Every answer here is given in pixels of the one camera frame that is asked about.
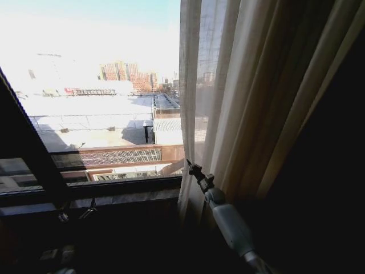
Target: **metal railing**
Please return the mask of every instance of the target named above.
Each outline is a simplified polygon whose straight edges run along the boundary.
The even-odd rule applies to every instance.
[[[184,146],[146,144],[121,147],[81,148],[78,151],[52,152],[56,166],[62,171],[144,166],[176,163],[184,158]]]

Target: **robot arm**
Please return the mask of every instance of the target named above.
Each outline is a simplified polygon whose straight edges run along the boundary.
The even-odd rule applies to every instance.
[[[251,232],[236,208],[226,203],[224,192],[214,187],[214,176],[205,176],[201,166],[192,164],[187,159],[189,174],[195,176],[198,185],[205,195],[205,201],[213,212],[213,217],[220,229],[227,245],[235,250],[240,257],[244,257],[257,274],[270,273],[262,259],[254,251]]]

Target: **sky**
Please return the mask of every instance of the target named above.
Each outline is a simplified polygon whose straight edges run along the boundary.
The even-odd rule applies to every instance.
[[[4,0],[0,25],[0,64],[49,53],[92,67],[137,62],[169,78],[179,71],[179,0]]]

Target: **beige curtain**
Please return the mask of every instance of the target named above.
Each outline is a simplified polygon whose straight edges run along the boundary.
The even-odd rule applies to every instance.
[[[185,154],[215,175],[228,200],[265,197],[364,26],[364,7],[361,0],[181,1]],[[186,170],[180,213],[198,220],[204,196]]]

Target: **glass pane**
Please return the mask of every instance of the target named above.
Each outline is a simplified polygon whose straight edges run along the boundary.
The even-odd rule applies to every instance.
[[[8,1],[0,23],[0,66],[68,183],[181,173],[179,0]]]
[[[42,188],[21,158],[0,159],[0,192]]]

